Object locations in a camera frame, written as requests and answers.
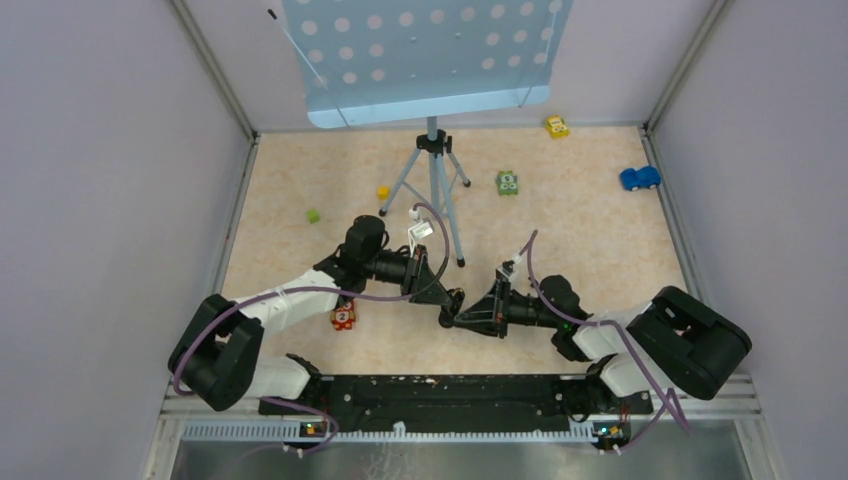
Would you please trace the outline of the earbuds case base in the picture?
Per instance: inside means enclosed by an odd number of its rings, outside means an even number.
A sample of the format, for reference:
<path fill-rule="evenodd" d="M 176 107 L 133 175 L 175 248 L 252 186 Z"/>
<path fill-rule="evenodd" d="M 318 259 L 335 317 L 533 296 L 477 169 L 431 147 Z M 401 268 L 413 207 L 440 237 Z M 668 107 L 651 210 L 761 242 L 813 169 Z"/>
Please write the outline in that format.
<path fill-rule="evenodd" d="M 465 291 L 462 288 L 453 288 L 448 291 L 451 298 L 451 306 L 449 311 L 452 315 L 458 314 L 462 310 L 462 306 L 466 297 Z"/>

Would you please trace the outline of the black earbuds charging case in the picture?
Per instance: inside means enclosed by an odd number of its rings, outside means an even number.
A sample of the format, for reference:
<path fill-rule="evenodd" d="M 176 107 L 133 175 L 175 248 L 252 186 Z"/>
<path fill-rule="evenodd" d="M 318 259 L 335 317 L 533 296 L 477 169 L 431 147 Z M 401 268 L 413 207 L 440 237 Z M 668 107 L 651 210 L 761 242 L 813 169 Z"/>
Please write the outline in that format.
<path fill-rule="evenodd" d="M 454 327 L 453 317 L 450 315 L 440 314 L 438 318 L 438 323 L 441 327 L 446 329 Z"/>

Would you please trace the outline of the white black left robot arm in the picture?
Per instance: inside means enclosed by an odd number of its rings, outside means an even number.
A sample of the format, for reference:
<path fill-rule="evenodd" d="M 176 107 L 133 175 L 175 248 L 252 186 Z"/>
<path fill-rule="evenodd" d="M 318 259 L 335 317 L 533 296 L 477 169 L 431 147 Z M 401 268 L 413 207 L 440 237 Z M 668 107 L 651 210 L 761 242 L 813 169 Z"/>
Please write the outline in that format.
<path fill-rule="evenodd" d="M 220 294 L 206 297 L 195 311 L 169 360 L 172 389 L 180 396 L 195 395 L 214 411 L 224 411 L 247 394 L 277 396 L 297 413 L 319 404 L 320 386 L 311 380 L 308 365 L 288 356 L 269 366 L 270 377 L 254 376 L 263 342 L 270 336 L 319 314 L 329 314 L 351 300 L 375 301 L 366 294 L 371 281 L 396 285 L 395 301 L 437 306 L 451 319 L 461 305 L 458 290 L 441 283 L 447 265 L 432 270 L 422 241 L 445 228 L 440 218 L 420 214 L 413 207 L 405 245 L 392 250 L 383 220 L 357 217 L 344 241 L 328 257 L 299 277 L 253 297 L 229 300 Z"/>

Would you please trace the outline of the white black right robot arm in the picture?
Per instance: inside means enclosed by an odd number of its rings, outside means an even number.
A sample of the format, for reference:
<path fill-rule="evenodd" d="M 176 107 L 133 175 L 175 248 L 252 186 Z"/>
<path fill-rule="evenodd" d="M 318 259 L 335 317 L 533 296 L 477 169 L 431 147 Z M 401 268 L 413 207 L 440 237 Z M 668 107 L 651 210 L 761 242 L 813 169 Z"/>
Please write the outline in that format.
<path fill-rule="evenodd" d="M 439 322 L 496 338 L 511 325 L 552 329 L 561 356 L 590 363 L 597 378 L 586 385 L 586 397 L 600 412 L 654 387 L 711 400 L 752 349 L 741 327 L 675 286 L 642 305 L 601 315 L 581 307 L 562 275 L 545 277 L 540 290 L 522 294 L 498 277 L 477 302 L 442 313 Z"/>

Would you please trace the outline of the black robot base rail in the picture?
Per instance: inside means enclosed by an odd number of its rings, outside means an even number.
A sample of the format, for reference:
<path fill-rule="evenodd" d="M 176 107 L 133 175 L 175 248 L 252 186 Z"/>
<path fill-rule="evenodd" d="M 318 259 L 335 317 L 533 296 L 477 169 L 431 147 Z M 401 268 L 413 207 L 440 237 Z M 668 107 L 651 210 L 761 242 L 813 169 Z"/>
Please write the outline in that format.
<path fill-rule="evenodd" d="M 296 400 L 334 418 L 342 432 L 563 432 L 593 415 L 650 414 L 646 392 L 618 398 L 596 376 L 336 375 L 311 380 Z"/>

